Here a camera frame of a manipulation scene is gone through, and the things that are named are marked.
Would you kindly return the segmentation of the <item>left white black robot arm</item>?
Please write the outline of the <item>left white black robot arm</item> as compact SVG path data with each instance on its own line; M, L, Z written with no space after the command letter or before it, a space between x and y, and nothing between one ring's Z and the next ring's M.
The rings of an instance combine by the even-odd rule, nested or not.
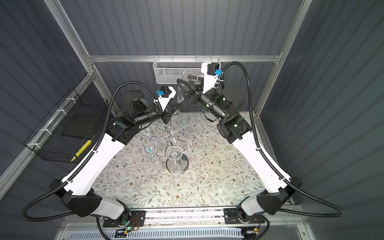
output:
M57 196L67 209L79 217L89 215L107 217L115 220L120 227L132 224L132 215L129 208L121 201L112 201L94 192L92 185L96 178L109 164L111 159L126 146L131 139L145 128L146 124L161 119L168 123L171 115L179 108L171 99L176 95L176 90L171 86L162 86L157 91L158 102L150 107L139 90L131 90L120 98L123 108L117 117L108 121L106 130L101 135L103 140L97 150L91 150L81 161L83 168L77 166L71 171L76 176L71 179L71 174L62 180L68 184L57 191Z

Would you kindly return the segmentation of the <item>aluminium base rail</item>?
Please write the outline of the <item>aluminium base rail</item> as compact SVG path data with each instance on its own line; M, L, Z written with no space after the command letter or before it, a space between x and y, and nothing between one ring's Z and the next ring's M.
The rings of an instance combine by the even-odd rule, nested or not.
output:
M312 240L305 220L286 214L253 215L242 221L236 209L201 207L143 209L134 211L129 226L111 228L99 224L69 220L58 232L58 240Z

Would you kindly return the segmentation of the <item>chrome wine glass rack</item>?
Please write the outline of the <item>chrome wine glass rack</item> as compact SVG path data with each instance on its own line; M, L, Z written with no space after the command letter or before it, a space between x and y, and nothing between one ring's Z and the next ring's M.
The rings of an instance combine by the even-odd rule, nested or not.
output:
M193 150L193 141L195 137L188 130L188 126L180 126L179 120L177 121L178 125L173 127L172 125L166 125L163 130L163 136L158 138L153 136L150 138L150 143L155 143L159 147L159 151L163 150L166 157L166 150L172 146L178 146L183 150L183 155L179 160L180 166L182 168L182 174L184 174L190 167L190 160L187 157L188 152Z

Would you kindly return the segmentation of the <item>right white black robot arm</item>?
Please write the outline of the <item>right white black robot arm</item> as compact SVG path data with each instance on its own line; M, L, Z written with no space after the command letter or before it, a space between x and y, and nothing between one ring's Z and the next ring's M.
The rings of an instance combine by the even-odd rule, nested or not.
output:
M219 120L217 128L221 136L247 159L262 180L264 190L245 198L237 206L239 220L247 222L255 214L274 215L295 190L285 183L291 180L290 175L265 152L250 124L240 115L245 99L239 88L226 86L218 94L214 89L204 93L202 85L193 85L181 79L177 80L177 84L187 101L201 104L204 110Z

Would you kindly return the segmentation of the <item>yellow black striped tool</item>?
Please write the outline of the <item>yellow black striped tool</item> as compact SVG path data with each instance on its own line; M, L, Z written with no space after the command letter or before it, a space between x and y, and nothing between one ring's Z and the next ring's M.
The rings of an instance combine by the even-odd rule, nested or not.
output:
M91 145L91 143L91 140L87 140L84 145L74 154L71 159L71 163L78 159L78 157Z

